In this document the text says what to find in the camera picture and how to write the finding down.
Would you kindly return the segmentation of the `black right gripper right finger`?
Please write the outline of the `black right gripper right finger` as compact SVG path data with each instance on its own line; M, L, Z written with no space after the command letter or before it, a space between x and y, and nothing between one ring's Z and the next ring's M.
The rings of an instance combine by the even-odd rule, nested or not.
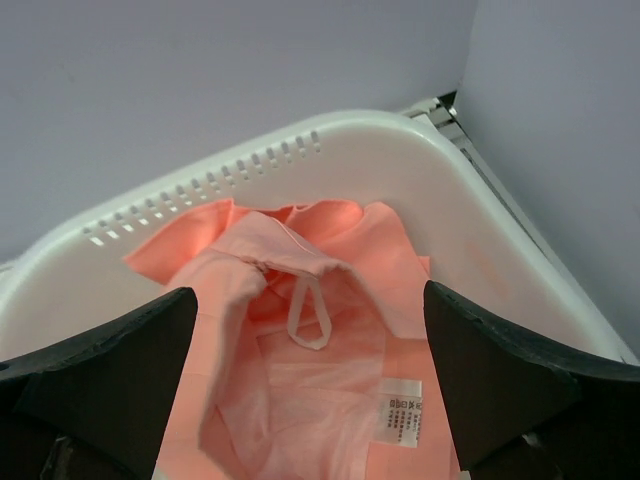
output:
M638 366L561 344L434 281L424 317L461 469L638 469Z

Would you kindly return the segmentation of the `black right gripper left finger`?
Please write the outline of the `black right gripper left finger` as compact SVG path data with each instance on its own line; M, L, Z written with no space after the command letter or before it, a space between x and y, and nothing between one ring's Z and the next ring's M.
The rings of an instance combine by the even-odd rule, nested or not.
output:
M2 361L2 478L151 478L197 309L178 288Z

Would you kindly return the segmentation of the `salmon pink skirt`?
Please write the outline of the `salmon pink skirt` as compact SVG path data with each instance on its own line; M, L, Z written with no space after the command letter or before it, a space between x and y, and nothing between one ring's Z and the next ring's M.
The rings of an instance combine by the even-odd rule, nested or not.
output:
M221 200L127 255L197 318L159 479L455 479L423 316L429 261L375 202Z

